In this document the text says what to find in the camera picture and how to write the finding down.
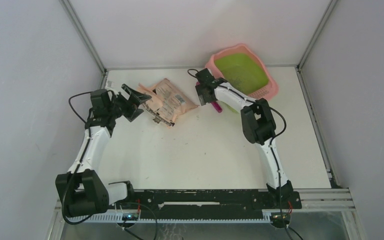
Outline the magenta plastic scoop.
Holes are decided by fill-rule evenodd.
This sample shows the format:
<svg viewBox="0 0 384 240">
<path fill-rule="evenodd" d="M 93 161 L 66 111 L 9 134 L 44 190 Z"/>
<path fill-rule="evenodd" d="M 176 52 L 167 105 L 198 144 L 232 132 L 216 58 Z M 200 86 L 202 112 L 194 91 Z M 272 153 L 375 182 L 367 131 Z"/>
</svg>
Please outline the magenta plastic scoop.
<svg viewBox="0 0 384 240">
<path fill-rule="evenodd" d="M 222 107 L 221 107 L 216 101 L 213 101 L 213 102 L 211 103 L 211 105 L 213 106 L 213 108 L 214 108 L 218 113 L 222 113 L 222 112 L 223 112 Z"/>
</svg>

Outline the cat litter bag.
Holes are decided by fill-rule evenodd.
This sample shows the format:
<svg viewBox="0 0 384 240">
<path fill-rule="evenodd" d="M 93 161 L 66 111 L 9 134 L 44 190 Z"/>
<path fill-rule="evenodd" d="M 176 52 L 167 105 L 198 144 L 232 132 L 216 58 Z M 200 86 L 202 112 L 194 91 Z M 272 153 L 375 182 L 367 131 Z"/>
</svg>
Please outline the cat litter bag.
<svg viewBox="0 0 384 240">
<path fill-rule="evenodd" d="M 149 87 L 139 84 L 137 90 L 151 96 L 144 104 L 174 124 L 179 116 L 198 107 L 167 78 Z"/>
</svg>

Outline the pink green litter box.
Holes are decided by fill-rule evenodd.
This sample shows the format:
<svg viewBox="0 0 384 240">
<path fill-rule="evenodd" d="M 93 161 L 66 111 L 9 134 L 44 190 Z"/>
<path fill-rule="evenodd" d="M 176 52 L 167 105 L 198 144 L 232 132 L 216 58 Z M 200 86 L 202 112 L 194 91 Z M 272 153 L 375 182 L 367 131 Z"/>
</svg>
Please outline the pink green litter box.
<svg viewBox="0 0 384 240">
<path fill-rule="evenodd" d="M 224 78 L 234 88 L 254 99 L 273 99 L 279 85 L 263 61 L 244 43 L 214 53 L 204 66 L 215 78 Z"/>
</svg>

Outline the torn white bag strip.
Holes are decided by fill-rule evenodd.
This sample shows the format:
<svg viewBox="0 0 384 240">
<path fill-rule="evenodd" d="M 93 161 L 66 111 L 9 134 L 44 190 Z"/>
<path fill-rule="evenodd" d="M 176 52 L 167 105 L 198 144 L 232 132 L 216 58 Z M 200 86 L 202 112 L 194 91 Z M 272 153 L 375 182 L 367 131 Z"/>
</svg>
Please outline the torn white bag strip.
<svg viewBox="0 0 384 240">
<path fill-rule="evenodd" d="M 144 109 L 153 116 L 153 121 L 157 124 L 164 124 L 167 127 L 173 127 L 175 125 L 174 122 L 168 121 L 162 116 L 160 116 L 157 112 L 153 111 L 146 103 L 143 104 Z"/>
</svg>

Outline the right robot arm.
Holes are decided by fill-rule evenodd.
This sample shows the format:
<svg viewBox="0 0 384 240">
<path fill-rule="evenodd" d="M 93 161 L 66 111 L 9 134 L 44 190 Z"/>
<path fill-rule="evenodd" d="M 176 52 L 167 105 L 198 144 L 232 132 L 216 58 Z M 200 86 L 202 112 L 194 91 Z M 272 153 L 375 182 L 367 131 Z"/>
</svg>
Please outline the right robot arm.
<svg viewBox="0 0 384 240">
<path fill-rule="evenodd" d="M 201 105 L 221 101 L 240 114 L 243 135 L 257 147 L 265 165 L 269 203 L 275 208 L 282 208 L 294 191 L 276 146 L 276 138 L 287 128 L 284 116 L 269 106 L 266 99 L 242 93 L 226 79 L 214 77 L 208 68 L 189 69 L 187 72 L 198 81 L 195 89 Z"/>
</svg>

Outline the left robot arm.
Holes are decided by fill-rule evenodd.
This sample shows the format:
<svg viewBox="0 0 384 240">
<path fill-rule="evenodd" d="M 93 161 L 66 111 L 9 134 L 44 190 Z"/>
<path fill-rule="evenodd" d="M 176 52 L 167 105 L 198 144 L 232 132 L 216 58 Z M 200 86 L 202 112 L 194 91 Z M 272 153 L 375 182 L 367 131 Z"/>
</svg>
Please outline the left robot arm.
<svg viewBox="0 0 384 240">
<path fill-rule="evenodd" d="M 140 105 L 151 96 L 140 93 L 126 84 L 122 89 L 129 95 L 125 98 L 120 92 L 98 89 L 86 92 L 90 97 L 91 108 L 84 123 L 84 138 L 76 159 L 66 173 L 57 175 L 55 186 L 61 202 L 64 220 L 71 224 L 71 218 L 89 219 L 103 214 L 108 206 L 118 202 L 129 209 L 136 203 L 137 196 L 130 181 L 104 182 L 98 175 L 98 168 L 104 150 L 109 143 L 116 120 L 125 117 L 134 121 L 143 110 Z"/>
</svg>

